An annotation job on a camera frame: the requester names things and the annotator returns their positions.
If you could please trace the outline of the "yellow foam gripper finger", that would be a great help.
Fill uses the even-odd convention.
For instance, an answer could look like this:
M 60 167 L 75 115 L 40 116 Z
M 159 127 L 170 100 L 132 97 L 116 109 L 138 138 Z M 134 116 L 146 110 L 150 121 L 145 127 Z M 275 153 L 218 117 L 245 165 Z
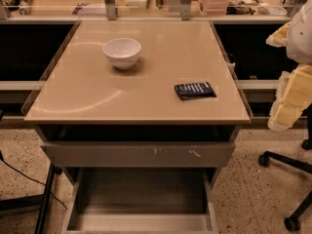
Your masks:
M 300 64 L 292 72 L 283 71 L 267 126 L 281 132 L 293 126 L 312 103 L 312 66 Z
M 290 23 L 285 23 L 266 39 L 266 44 L 276 48 L 286 47 L 288 44 L 289 28 Z

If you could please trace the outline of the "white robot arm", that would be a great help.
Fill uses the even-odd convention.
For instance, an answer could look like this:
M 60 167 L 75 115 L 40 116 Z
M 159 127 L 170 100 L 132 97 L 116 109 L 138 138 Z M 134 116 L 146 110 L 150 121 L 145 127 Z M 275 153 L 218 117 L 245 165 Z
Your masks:
M 266 44 L 285 47 L 287 57 L 298 63 L 292 72 L 282 72 L 269 113 L 268 128 L 281 132 L 291 128 L 312 104 L 312 0 L 271 34 Z

